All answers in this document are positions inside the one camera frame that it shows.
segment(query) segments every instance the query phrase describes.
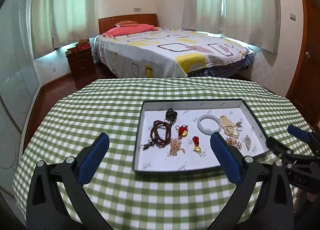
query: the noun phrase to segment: white tray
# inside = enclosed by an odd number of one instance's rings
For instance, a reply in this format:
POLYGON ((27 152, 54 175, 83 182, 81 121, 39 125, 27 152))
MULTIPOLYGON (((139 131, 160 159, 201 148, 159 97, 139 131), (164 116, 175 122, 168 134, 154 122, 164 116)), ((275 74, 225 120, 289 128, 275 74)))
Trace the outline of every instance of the white tray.
MULTIPOLYGON (((243 156, 252 157, 263 154, 269 150, 266 146, 267 135, 255 115, 242 99, 219 99, 199 101, 145 101, 142 106, 138 126, 133 169, 136 172, 169 173, 180 171, 194 171, 219 167, 220 164, 210 147, 210 137, 201 133, 197 127, 197 120, 204 114, 212 114, 216 117, 226 115, 233 123, 242 121, 243 130, 240 132, 238 141, 242 143, 240 152, 243 156), (170 145, 165 148, 157 146, 143 150, 143 145, 150 139, 150 130, 155 120, 165 120, 166 111, 172 108, 178 113, 176 122, 172 125, 172 138, 178 138, 176 125, 188 125, 188 135, 182 138, 181 148, 186 153, 177 152, 177 156, 169 154, 170 145), (248 135, 251 139, 251 148, 248 151, 244 138, 248 135), (202 153, 193 151, 193 136, 199 137, 202 153)), ((205 119, 201 122, 205 128, 214 130, 218 127, 213 120, 205 119)), ((164 129, 158 130, 159 135, 164 138, 164 129)), ((224 130, 220 134, 224 139, 224 130)))

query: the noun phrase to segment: table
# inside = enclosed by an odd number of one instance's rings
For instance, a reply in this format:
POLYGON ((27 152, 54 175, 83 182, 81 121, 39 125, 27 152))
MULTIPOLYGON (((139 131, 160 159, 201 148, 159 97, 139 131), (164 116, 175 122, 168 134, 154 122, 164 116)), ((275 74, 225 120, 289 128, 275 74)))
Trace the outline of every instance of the table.
MULTIPOLYGON (((13 183, 18 206, 25 215, 37 161, 60 163, 105 132, 110 148, 84 189, 114 229, 207 228, 235 189, 224 174, 141 177, 132 170, 132 160, 144 100, 210 98, 243 98, 268 136, 297 154, 311 154, 308 145, 287 132, 290 124, 310 130, 298 110, 286 98, 257 83, 212 77, 97 80, 60 100, 41 123, 13 183)), ((268 152, 259 161, 272 163, 274 158, 268 152)), ((242 220, 248 218, 260 186, 257 183, 242 220)), ((63 185, 59 187, 71 217, 79 220, 63 185)))

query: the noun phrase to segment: wooden floor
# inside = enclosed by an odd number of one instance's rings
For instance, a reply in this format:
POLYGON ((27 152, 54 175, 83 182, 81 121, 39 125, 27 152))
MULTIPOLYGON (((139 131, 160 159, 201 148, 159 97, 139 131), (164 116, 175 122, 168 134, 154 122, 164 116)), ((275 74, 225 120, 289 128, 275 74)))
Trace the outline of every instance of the wooden floor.
POLYGON ((67 74, 42 86, 31 111, 23 151, 28 146, 32 136, 44 120, 45 116, 60 99, 75 93, 97 79, 116 78, 106 65, 97 63, 95 66, 96 73, 94 74, 84 76, 77 80, 74 80, 71 74, 67 74))

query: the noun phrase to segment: blue plaid bed skirt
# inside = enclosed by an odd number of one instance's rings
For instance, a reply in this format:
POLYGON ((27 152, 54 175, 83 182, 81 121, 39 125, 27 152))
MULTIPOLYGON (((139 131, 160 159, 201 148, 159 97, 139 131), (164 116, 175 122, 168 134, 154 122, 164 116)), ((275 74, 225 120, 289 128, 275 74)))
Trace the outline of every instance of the blue plaid bed skirt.
POLYGON ((248 66, 254 61, 254 53, 247 55, 244 59, 230 63, 225 66, 214 66, 210 68, 202 68, 188 73, 188 77, 221 77, 227 78, 235 74, 239 70, 248 66))

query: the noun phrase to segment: baseboard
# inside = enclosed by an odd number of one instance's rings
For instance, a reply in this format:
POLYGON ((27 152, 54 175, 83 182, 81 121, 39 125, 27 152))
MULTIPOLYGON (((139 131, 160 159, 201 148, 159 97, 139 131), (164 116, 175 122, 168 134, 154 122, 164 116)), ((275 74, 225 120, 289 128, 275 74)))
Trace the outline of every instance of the baseboard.
POLYGON ((27 128, 29 126, 30 115, 31 115, 33 106, 35 105, 35 102, 36 102, 36 100, 38 98, 38 95, 39 95, 39 92, 40 92, 41 88, 42 88, 42 86, 39 85, 39 87, 38 87, 38 89, 36 91, 36 94, 33 97, 33 100, 32 100, 28 115, 27 115, 27 119, 26 119, 26 122, 25 122, 24 127, 23 127, 23 131, 22 131, 22 135, 21 135, 20 149, 19 149, 19 160, 21 159, 23 151, 24 151, 24 141, 25 141, 25 137, 26 137, 26 133, 27 133, 27 128))
POLYGON ((42 86, 42 88, 45 89, 46 87, 49 87, 49 86, 52 85, 52 84, 56 84, 56 83, 58 83, 60 80, 63 80, 63 79, 65 79, 66 77, 70 77, 70 76, 71 76, 71 72, 70 72, 70 73, 67 73, 66 75, 63 75, 63 76, 61 76, 61 77, 59 77, 59 78, 56 78, 56 79, 48 82, 47 84, 44 84, 44 85, 42 86))

